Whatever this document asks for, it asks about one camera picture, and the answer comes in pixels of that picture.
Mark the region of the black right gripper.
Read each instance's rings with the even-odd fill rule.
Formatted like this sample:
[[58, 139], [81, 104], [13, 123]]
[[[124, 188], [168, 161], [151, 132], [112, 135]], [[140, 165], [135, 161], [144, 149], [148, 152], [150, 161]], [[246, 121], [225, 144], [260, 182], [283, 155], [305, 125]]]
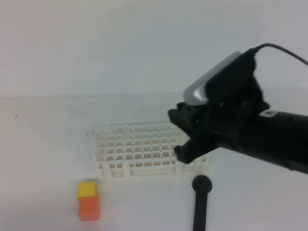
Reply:
[[220, 146], [238, 146], [243, 125], [269, 108], [254, 76], [256, 53], [232, 53], [184, 91], [177, 109], [168, 110], [170, 122], [190, 137], [174, 148], [180, 162], [190, 164]]

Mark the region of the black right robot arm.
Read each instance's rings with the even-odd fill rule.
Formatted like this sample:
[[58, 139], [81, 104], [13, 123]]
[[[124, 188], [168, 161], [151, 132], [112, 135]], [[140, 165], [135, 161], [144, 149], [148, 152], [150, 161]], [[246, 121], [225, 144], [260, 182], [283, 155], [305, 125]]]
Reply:
[[184, 92], [168, 111], [189, 140], [175, 147], [189, 164], [226, 148], [289, 170], [308, 171], [308, 118], [270, 109], [254, 71], [261, 47], [228, 56]]

